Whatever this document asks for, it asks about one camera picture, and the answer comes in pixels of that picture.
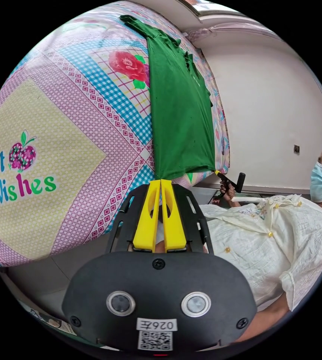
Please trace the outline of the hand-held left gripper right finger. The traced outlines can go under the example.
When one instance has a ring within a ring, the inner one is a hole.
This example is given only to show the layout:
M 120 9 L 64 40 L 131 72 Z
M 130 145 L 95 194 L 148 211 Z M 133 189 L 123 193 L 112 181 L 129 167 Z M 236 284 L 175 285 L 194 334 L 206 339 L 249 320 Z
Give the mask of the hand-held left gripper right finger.
M 160 184 L 165 251 L 183 251 L 186 248 L 186 237 L 172 183 L 162 179 Z

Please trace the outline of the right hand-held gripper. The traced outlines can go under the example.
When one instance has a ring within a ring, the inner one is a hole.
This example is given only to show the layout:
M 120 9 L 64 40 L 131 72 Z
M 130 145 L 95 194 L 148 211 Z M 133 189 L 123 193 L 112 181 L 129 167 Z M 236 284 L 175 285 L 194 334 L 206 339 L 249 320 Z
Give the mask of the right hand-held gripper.
M 229 189 L 229 186 L 231 185 L 235 192 L 237 192 L 237 184 L 229 180 L 223 173 L 219 172 L 218 170 L 215 170 L 214 173 L 218 176 L 218 178 L 221 179 L 221 184 L 225 188 L 225 191 L 227 192 Z

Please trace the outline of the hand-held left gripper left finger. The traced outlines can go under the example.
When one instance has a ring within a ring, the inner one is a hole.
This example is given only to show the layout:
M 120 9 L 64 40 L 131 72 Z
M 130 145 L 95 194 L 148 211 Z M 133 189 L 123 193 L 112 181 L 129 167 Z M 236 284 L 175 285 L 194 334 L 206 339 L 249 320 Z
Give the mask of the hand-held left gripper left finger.
M 153 180 L 145 188 L 145 197 L 133 238 L 136 251 L 155 251 L 161 181 Z

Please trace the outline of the person's right hand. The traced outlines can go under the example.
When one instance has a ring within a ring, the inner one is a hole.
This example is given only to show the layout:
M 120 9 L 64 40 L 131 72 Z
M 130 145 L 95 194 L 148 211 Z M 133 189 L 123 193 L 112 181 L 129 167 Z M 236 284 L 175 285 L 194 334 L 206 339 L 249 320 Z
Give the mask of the person's right hand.
M 230 207 L 237 207 L 239 204 L 238 202 L 234 202 L 232 199 L 235 197 L 235 190 L 230 185 L 228 191 L 225 191 L 225 188 L 220 183 L 220 192 L 223 195 L 224 200 L 228 203 Z

